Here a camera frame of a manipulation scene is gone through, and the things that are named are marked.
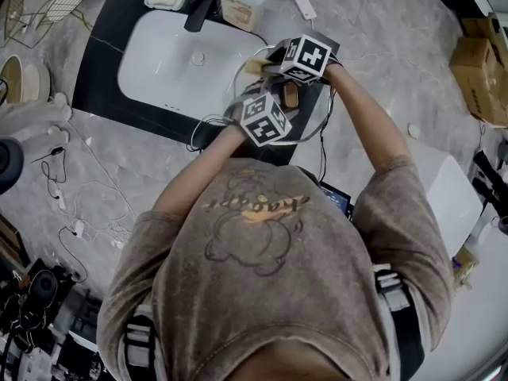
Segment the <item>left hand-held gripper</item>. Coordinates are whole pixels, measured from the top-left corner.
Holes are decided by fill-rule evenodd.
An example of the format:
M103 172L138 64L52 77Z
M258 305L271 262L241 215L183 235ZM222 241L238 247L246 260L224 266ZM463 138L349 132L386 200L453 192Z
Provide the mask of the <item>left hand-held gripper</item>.
M224 116L238 125L258 148L282 140L292 130L291 122L275 97L254 85L234 98Z

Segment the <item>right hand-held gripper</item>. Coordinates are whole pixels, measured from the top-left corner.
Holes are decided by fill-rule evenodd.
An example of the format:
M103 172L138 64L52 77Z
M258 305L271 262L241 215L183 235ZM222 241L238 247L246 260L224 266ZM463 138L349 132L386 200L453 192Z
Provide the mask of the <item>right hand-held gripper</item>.
M312 36L302 34L281 40L271 49L266 60L260 60L259 78L282 78L299 85L329 85L325 78L325 69L329 64L339 64L332 48Z

